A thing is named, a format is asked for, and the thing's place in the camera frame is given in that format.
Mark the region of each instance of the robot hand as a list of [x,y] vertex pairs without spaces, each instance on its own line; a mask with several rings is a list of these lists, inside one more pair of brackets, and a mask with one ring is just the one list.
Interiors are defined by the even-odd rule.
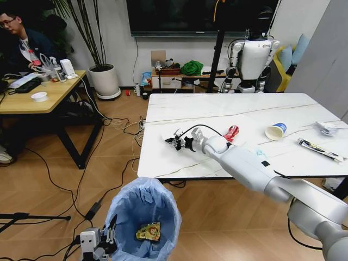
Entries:
[[250,190],[266,194],[275,201],[295,198],[288,211],[289,220],[303,233],[320,240],[327,261],[347,260],[348,231],[341,224],[348,214],[348,205],[328,192],[302,179],[278,176],[270,164],[248,150],[234,146],[222,136],[206,138],[199,128],[192,138],[175,133],[166,142],[177,150],[189,148],[215,159],[222,168]]

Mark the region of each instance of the plant pot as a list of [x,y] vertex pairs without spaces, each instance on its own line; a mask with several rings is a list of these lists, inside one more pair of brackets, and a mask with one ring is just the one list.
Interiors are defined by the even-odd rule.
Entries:
[[102,100],[112,100],[121,94],[119,81],[117,80],[116,68],[114,65],[106,64],[105,71],[94,71],[96,66],[88,69],[97,96]]

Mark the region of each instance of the white table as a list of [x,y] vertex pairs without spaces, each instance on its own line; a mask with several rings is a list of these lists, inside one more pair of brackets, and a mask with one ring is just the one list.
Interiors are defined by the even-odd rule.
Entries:
[[[334,138],[313,124],[331,122]],[[288,129],[280,141],[271,141],[265,129],[283,122]],[[164,180],[220,179],[231,176],[200,152],[176,151],[164,142],[177,129],[205,124],[225,134],[240,128],[235,145],[259,148],[272,167],[292,177],[348,177],[348,163],[338,164],[297,144],[304,138],[338,155],[348,156],[348,125],[306,94],[152,94],[148,105],[138,176]],[[205,136],[215,135],[201,127]]]

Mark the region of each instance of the red can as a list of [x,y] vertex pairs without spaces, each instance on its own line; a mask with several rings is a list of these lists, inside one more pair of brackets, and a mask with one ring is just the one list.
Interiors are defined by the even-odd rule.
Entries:
[[225,139],[229,142],[233,142],[233,138],[239,133],[239,127],[236,125],[231,126],[228,132],[224,135]]

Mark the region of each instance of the white wall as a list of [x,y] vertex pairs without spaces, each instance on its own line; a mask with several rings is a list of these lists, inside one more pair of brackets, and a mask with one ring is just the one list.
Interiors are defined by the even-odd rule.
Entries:
[[297,44],[301,34],[311,38],[330,0],[283,0],[271,35],[283,45]]
[[[312,36],[328,2],[329,0],[283,0],[271,34],[287,44],[295,44],[302,32]],[[133,86],[136,45],[130,35],[126,0],[103,0],[99,3],[108,62],[116,65],[120,86]],[[76,69],[87,69],[93,65],[93,61],[74,22],[69,24],[68,34],[75,49],[75,53],[71,55],[73,65]],[[138,38],[139,56],[134,72],[135,82],[140,82],[142,72],[150,70],[150,50],[166,50],[167,58],[174,58],[181,65],[197,60],[210,66],[214,45],[215,39]],[[227,45],[228,40],[225,41],[221,59],[227,57]]]
[[348,122],[347,13],[347,0],[330,2],[287,87],[287,92],[308,94],[345,122]]

